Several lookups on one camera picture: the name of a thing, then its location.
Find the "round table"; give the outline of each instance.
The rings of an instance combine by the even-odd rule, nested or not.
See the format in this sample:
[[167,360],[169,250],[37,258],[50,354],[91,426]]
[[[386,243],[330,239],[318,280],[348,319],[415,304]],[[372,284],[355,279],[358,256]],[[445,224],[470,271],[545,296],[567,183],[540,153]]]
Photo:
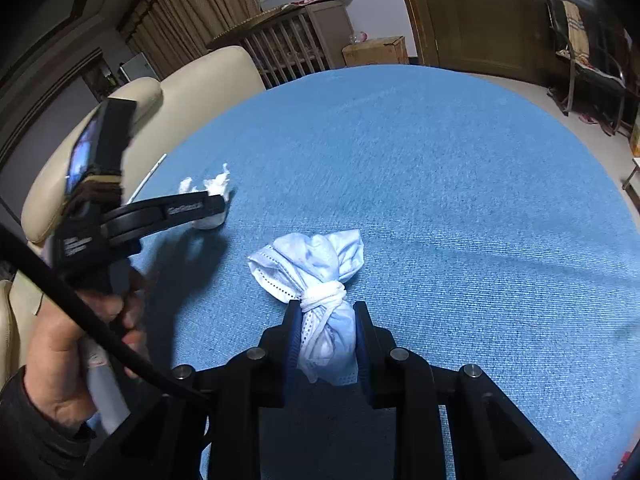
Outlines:
[[[376,325],[432,365],[479,364],[579,478],[613,473],[640,420],[640,237],[616,184],[554,118],[444,70],[322,72],[211,121],[138,200],[176,193],[187,176],[202,186],[224,162],[225,225],[170,229],[134,257],[150,279],[159,366],[224,364],[280,323],[285,306],[251,276],[251,252],[290,232],[359,228],[365,263],[349,302],[367,301]],[[380,433],[392,421],[345,407],[355,393],[300,384],[287,422],[299,433],[265,444],[285,461],[264,459],[264,477],[390,478],[393,436]],[[322,412],[331,402],[338,413]],[[340,432],[351,430],[350,447]],[[358,449],[370,460],[349,465]]]

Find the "floor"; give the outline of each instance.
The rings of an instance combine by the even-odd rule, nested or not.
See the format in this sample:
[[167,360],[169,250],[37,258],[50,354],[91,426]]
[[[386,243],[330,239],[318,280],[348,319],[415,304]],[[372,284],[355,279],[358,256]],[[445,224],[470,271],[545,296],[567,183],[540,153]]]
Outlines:
[[[474,75],[508,88],[528,99],[555,117],[572,134],[578,137],[616,183],[616,187],[625,200],[636,227],[640,231],[640,212],[638,212],[638,208],[634,205],[629,193],[622,190],[622,182],[626,180],[634,168],[633,155],[629,148],[628,139],[625,136],[618,134],[609,137],[602,131],[599,124],[585,124],[575,113],[569,113],[569,116],[565,117],[558,109],[558,106],[546,95],[546,88],[513,79],[490,75]],[[640,176],[638,174],[632,180],[632,187],[640,194]]]

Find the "curtain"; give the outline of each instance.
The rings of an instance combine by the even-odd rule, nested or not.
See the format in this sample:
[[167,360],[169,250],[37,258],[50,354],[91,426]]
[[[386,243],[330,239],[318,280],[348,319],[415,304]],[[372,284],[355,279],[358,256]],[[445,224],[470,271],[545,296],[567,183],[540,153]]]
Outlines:
[[260,13],[260,0],[140,0],[121,29],[160,77],[207,53],[206,44]]

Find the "cream leather sofa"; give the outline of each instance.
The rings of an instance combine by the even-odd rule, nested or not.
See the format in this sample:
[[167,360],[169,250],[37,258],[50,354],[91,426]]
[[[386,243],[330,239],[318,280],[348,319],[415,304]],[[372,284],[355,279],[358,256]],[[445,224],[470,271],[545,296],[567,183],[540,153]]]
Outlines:
[[[262,91],[264,84],[253,61],[238,46],[211,52],[162,82],[143,77],[116,90],[111,97],[138,102],[134,138],[123,161],[124,200],[163,153],[225,110]],[[69,155],[92,113],[51,155],[22,208],[22,228],[37,253],[60,219]],[[20,272],[13,283],[0,282],[0,384],[24,363],[41,302],[42,292]]]

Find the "black cable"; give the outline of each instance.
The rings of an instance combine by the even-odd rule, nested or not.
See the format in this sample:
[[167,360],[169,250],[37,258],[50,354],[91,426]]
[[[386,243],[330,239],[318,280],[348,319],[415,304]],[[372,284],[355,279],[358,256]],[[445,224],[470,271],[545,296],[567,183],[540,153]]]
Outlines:
[[211,414],[207,397],[179,380],[167,377],[150,362],[125,345],[84,301],[59,279],[49,266],[30,248],[0,224],[0,253],[9,263],[21,270],[44,294],[73,319],[89,337],[113,355],[125,367],[164,393],[188,400]]
[[16,216],[14,211],[9,207],[8,203],[4,201],[4,199],[0,196],[0,205],[4,207],[5,211],[9,213],[9,216],[14,219],[14,222],[18,225],[20,224],[20,219]]

